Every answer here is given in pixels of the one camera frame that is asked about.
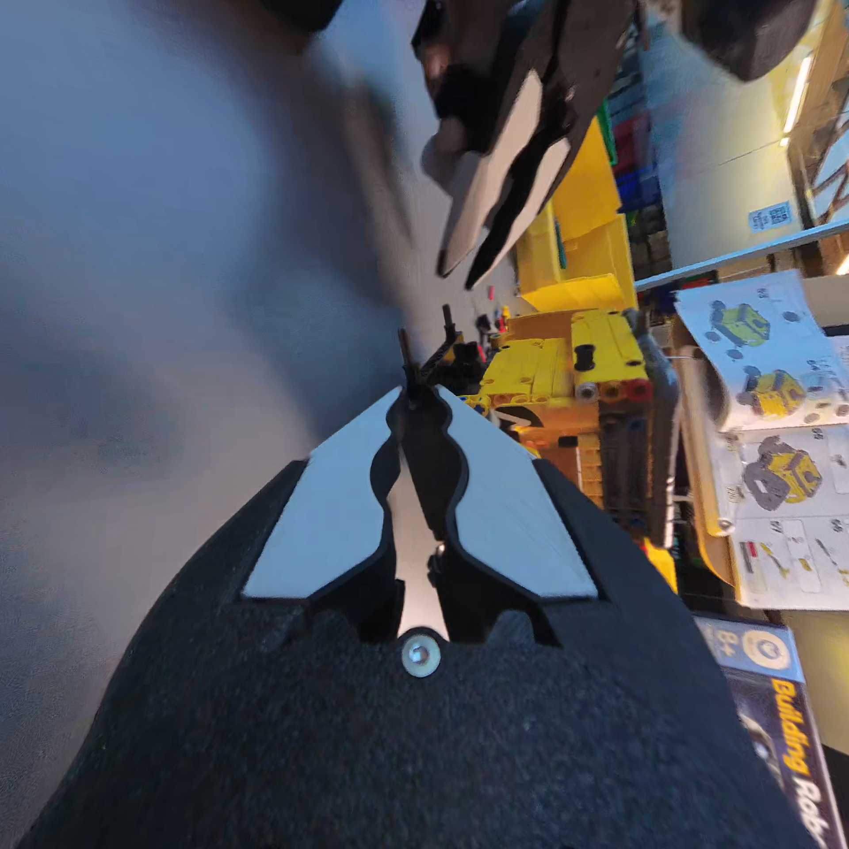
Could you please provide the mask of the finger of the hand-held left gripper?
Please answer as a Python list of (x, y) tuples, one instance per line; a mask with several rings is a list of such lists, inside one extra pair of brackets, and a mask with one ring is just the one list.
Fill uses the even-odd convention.
[(562, 179), (569, 153), (566, 136), (533, 136), (514, 160), (508, 171), (509, 190), (474, 257), (464, 283), (466, 291), (483, 281), (534, 221), (549, 192)]
[(447, 278), (481, 245), (483, 233), (493, 228), (496, 213), (513, 183), (510, 169), (537, 129), (542, 100), (539, 73), (530, 69), (509, 104), (491, 150), (464, 152), (452, 165), (447, 179), (451, 207), (436, 263), (441, 278)]

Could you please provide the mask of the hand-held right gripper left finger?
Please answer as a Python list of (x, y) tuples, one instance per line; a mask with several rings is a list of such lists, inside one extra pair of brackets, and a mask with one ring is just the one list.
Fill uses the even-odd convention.
[(366, 408), (309, 455), (244, 585), (251, 600), (308, 600), (376, 556), (391, 536), (400, 475), (390, 423), (402, 389)]

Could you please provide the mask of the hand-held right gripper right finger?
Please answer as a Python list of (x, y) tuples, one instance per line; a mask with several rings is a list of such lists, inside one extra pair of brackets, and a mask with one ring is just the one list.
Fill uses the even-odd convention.
[(447, 532), (459, 552), (532, 600), (597, 600), (532, 454), (449, 390), (437, 394), (448, 411), (447, 439), (459, 454), (447, 509)]

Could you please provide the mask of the yellow toy brick vehicle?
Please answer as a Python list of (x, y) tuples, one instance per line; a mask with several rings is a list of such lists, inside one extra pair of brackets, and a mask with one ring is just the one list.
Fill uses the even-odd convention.
[(680, 385), (644, 315), (611, 306), (511, 319), (491, 355), (446, 338), (424, 363), (400, 333), (413, 399), (439, 386), (546, 459), (645, 551), (673, 544)]

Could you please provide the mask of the person's left hand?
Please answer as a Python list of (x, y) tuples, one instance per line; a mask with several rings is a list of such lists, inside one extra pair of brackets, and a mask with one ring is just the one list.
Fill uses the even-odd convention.
[(425, 144), (421, 165), (447, 195), (463, 154), (474, 149), (475, 124), (486, 107), (487, 73), (496, 42), (479, 29), (449, 27), (424, 40), (417, 58), (437, 113), (438, 127)]

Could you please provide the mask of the yellow plastic bin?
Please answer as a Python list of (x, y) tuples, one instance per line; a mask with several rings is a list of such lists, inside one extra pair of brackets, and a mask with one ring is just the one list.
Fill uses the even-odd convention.
[(637, 307), (604, 130), (594, 117), (563, 182), (515, 245), (520, 298), (539, 313)]

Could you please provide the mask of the pile of small brick pins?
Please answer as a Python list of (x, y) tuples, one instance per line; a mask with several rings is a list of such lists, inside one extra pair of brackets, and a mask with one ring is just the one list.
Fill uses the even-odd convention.
[(506, 332), (508, 303), (500, 296), (499, 289), (494, 284), (487, 283), (475, 290), (473, 297), (474, 331), (485, 355), (498, 348), (502, 334)]

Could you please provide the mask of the instruction booklet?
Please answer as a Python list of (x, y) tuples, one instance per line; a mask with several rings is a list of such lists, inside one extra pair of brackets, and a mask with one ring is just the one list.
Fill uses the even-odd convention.
[(719, 531), (753, 609), (846, 611), (845, 279), (776, 272), (676, 294), (709, 362)]

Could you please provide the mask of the blue toy kit box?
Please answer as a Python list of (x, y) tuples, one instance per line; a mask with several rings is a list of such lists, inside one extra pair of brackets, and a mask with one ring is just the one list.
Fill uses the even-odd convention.
[(761, 761), (821, 848), (847, 839), (792, 631), (694, 615)]

